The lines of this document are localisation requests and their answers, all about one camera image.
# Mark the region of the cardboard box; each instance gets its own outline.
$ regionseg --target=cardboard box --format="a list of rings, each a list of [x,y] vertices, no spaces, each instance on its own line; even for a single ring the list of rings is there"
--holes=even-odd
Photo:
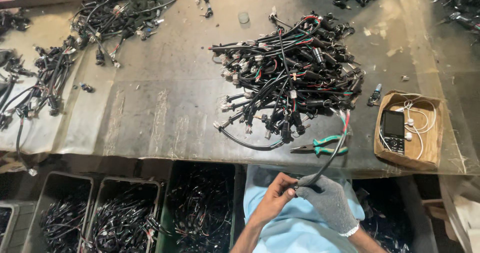
[[[380,109],[378,111],[377,123],[375,127],[375,138],[374,138],[374,151],[375,155],[387,159],[393,163],[414,168],[417,170],[432,170],[436,169],[440,163],[440,152],[442,149],[442,135],[443,135],[443,121],[442,121],[442,113],[444,111],[444,103],[438,98],[431,98],[431,97],[418,97],[417,95],[405,95],[402,96],[401,94],[407,94],[406,92],[399,91],[399,90],[391,90],[389,91],[382,99],[380,104]],[[411,107],[410,111],[410,118],[414,120],[415,127],[418,129],[419,132],[425,131],[428,127],[431,126],[434,117],[435,124],[432,128],[421,135],[423,140],[423,153],[419,159],[416,159],[420,154],[422,149],[420,144],[420,139],[416,133],[412,133],[412,140],[406,141],[405,140],[405,155],[391,152],[388,148],[385,148],[382,144],[380,139],[380,123],[382,119],[382,111],[384,109],[387,110],[397,110],[404,106],[404,102],[406,98],[413,100],[415,103]],[[418,112],[414,112],[412,110],[417,110],[423,112],[428,117],[428,126],[420,130],[422,128],[427,119],[426,117]],[[405,114],[405,122],[408,119],[407,111],[404,112]]]

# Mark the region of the worker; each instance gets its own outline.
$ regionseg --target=worker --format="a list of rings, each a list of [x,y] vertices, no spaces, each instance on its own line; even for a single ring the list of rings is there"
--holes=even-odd
[[[386,253],[360,227],[365,214],[351,184],[321,176],[303,187],[311,177],[297,180],[250,165],[243,201],[246,225],[230,253]],[[296,182],[296,191],[288,188]]]

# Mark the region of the light blue shirt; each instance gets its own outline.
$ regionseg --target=light blue shirt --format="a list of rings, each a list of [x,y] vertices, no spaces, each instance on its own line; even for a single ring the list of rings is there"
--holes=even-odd
[[[249,165],[243,199],[245,223],[262,200],[268,185],[279,172]],[[365,219],[355,192],[344,179],[335,180],[343,186],[350,209],[358,220]],[[347,238],[329,228],[322,216],[305,199],[294,198],[260,233],[254,253],[317,253],[357,252]]]

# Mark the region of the hand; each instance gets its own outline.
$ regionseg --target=hand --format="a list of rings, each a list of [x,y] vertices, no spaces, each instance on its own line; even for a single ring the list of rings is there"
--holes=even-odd
[[[249,223],[266,225],[270,220],[274,219],[282,211],[285,204],[295,196],[295,190],[289,188],[284,192],[285,188],[297,181],[297,179],[280,172],[252,213]]]
[[[298,182],[297,196],[309,201],[320,213],[331,229],[341,236],[354,234],[359,227],[347,202],[343,187],[325,176],[311,187],[302,187],[313,175],[305,176]]]

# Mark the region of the metal table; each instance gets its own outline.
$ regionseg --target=metal table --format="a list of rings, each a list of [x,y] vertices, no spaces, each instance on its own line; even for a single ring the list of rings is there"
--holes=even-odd
[[[96,46],[79,53],[67,86],[84,82],[96,91],[90,94],[65,88],[63,115],[51,117],[43,110],[39,119],[25,122],[22,151],[265,164],[287,166],[288,171],[298,173],[316,170],[327,156],[291,154],[290,148],[338,134],[338,117],[319,116],[308,121],[311,127],[306,134],[270,152],[237,145],[213,127],[214,121],[232,115],[220,111],[221,97],[241,90],[220,76],[221,66],[212,61],[207,48],[272,32],[275,27],[267,17],[276,6],[278,17],[289,23],[314,10],[320,15],[333,12],[341,22],[350,22],[357,30],[345,39],[345,44],[367,75],[363,94],[351,113],[349,153],[334,160],[329,175],[362,178],[418,173],[382,162],[374,155],[378,108],[367,107],[366,102],[379,83],[384,86],[383,94],[399,89],[448,99],[451,113],[445,111],[443,117],[441,163],[438,170],[424,173],[480,174],[469,119],[463,115],[464,101],[459,93],[462,88],[455,86],[452,78],[457,72],[474,71],[480,63],[480,51],[478,46],[470,47],[471,35],[460,33],[461,28],[435,25],[443,16],[438,9],[441,5],[431,4],[430,0],[375,0],[360,8],[350,1],[352,10],[340,10],[331,0],[210,2],[214,16],[209,19],[199,16],[207,9],[204,3],[196,6],[194,0],[179,0],[173,4],[164,13],[165,22],[157,34],[145,42],[134,36],[123,43],[116,57],[122,64],[119,69],[111,64],[95,66]],[[68,35],[67,19],[76,6],[32,9],[32,27],[26,33],[9,33],[3,47],[16,47],[24,54],[28,68],[27,63],[36,57],[32,42],[44,47],[60,45]],[[237,14],[243,11],[249,13],[250,22],[242,25]],[[113,49],[117,40],[109,41],[107,48]],[[402,75],[408,75],[410,80],[402,82]],[[15,119],[1,133],[1,150],[15,150],[18,125]],[[257,145],[275,141],[275,137],[264,139],[265,128],[260,121],[254,121],[252,135],[244,134],[244,126],[236,123],[227,131]]]

